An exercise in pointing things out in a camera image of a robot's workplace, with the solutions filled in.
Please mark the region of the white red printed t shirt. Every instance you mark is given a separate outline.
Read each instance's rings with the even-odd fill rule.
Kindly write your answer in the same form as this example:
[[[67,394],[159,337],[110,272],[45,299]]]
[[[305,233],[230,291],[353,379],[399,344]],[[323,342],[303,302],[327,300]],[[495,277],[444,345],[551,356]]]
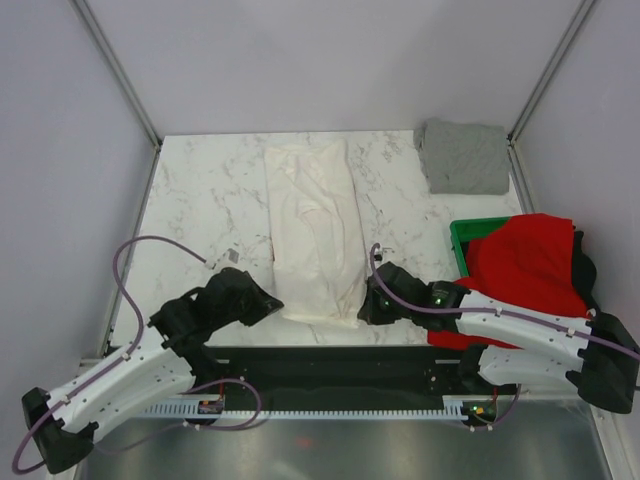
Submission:
[[[264,154],[274,286],[285,318],[354,328],[366,295],[364,235],[347,144]]]

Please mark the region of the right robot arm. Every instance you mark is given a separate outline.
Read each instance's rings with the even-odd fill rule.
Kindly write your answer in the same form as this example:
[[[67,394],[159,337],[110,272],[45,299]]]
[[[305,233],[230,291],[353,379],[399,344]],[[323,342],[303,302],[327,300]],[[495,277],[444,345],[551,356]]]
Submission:
[[[457,371],[469,393],[504,384],[573,386],[600,409],[633,409],[639,346],[614,315],[529,310],[453,282],[425,284],[391,262],[373,265],[360,314],[373,324],[408,319],[428,332],[478,338]]]

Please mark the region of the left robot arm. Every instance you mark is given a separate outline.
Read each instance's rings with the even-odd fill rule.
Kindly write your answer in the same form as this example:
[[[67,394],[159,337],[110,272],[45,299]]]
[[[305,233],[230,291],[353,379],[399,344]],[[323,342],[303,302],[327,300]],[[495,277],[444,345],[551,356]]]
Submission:
[[[113,429],[151,405],[222,383],[212,334],[239,322],[253,326],[284,304],[247,272],[227,267],[203,287],[165,302],[134,340],[53,390],[35,387],[21,399],[28,438],[49,473],[82,460]]]

